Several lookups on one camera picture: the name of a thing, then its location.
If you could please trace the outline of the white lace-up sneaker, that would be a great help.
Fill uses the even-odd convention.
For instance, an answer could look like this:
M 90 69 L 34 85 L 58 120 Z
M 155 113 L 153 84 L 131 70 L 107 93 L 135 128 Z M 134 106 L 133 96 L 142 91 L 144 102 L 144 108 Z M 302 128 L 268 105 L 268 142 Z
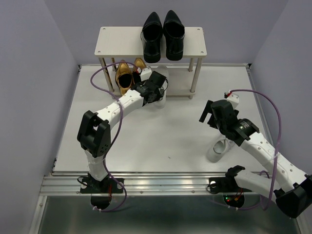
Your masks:
M 145 77 L 144 85 L 147 89 L 144 97 L 144 104 L 154 103 L 154 106 L 161 109 L 165 106 L 166 92 L 169 85 L 168 69 L 166 66 L 159 66 L 155 70 L 151 67 L 144 68 L 141 77 Z

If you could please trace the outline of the gold loafer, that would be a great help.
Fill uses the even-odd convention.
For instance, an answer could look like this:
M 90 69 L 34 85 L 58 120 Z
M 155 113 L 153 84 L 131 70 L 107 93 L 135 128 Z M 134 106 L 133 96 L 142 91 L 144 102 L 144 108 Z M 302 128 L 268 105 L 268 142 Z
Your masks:
M 115 73 L 115 82 L 119 88 L 121 96 L 123 96 L 132 87 L 132 70 L 124 60 L 121 60 L 121 63 L 118 64 L 118 68 Z
M 134 84 L 136 84 L 138 82 L 141 82 L 140 74 L 141 74 L 142 70 L 144 68 L 146 68 L 147 66 L 146 66 L 146 64 L 142 58 L 136 58 L 134 65 L 135 66 L 133 67 L 132 75 L 133 75 L 133 82 L 134 82 Z

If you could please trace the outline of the black patent loafer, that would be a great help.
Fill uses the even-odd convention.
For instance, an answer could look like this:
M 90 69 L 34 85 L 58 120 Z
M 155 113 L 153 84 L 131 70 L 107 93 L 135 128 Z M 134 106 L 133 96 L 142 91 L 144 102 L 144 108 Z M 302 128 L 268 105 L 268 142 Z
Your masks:
M 140 34 L 143 57 L 147 63 L 160 61 L 160 41 L 162 36 L 162 24 L 159 15 L 156 12 L 152 12 L 146 19 Z

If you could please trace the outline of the black loafer with tag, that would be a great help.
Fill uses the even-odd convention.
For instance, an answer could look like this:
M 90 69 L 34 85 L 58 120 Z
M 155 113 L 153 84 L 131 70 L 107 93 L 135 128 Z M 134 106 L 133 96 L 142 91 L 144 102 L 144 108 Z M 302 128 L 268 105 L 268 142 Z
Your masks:
M 166 40 L 166 58 L 171 61 L 181 60 L 184 51 L 185 27 L 178 15 L 169 10 L 163 24 Z

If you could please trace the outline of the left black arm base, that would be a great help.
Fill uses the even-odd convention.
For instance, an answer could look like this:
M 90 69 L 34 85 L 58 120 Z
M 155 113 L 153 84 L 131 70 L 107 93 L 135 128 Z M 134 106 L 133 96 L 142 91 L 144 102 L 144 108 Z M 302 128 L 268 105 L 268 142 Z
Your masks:
M 97 181 L 89 176 L 79 176 L 77 182 L 80 184 L 80 193 L 90 195 L 90 203 L 92 208 L 99 212 L 111 212 L 117 210 L 123 203 L 126 196 L 120 204 L 113 203 L 114 195 L 124 195 L 123 178 L 117 178 L 114 181 L 106 176 L 103 181 Z

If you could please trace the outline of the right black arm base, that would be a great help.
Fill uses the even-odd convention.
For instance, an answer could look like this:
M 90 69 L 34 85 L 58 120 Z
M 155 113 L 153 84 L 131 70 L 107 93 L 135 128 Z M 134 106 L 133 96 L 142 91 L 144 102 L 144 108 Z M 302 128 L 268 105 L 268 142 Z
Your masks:
M 206 191 L 210 194 L 216 195 L 218 193 L 225 193 L 223 196 L 224 204 L 226 207 L 235 210 L 246 211 L 251 208 L 243 208 L 245 192 L 251 192 L 246 188 L 239 187 L 235 181 L 235 177 L 239 172 L 244 171 L 243 166 L 234 166 L 227 170 L 223 177 L 211 177 L 209 183 L 206 186 Z

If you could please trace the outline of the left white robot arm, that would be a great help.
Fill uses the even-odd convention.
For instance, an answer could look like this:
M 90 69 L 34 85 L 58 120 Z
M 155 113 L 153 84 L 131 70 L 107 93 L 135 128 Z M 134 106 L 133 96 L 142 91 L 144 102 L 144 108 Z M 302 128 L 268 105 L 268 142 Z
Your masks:
M 147 80 L 136 83 L 109 106 L 95 113 L 87 111 L 82 117 L 77 140 L 87 155 L 88 176 L 93 179 L 91 185 L 97 192 L 104 192 L 108 188 L 104 161 L 114 142 L 111 130 L 118 125 L 119 132 L 123 118 L 134 110 L 165 99 L 169 85 L 168 71 L 152 71 L 148 75 Z

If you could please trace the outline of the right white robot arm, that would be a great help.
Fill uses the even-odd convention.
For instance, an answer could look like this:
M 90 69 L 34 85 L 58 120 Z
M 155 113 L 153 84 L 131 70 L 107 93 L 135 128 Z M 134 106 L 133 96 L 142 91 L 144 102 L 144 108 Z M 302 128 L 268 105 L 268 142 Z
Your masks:
M 218 129 L 225 137 L 253 156 L 272 177 L 247 171 L 236 165 L 223 177 L 212 177 L 207 189 L 212 194 L 253 191 L 271 199 L 288 217 L 297 218 L 312 203 L 312 177 L 290 163 L 265 139 L 250 120 L 238 119 L 238 111 L 227 100 L 208 100 L 199 119 L 203 122 L 210 114 L 210 127 Z

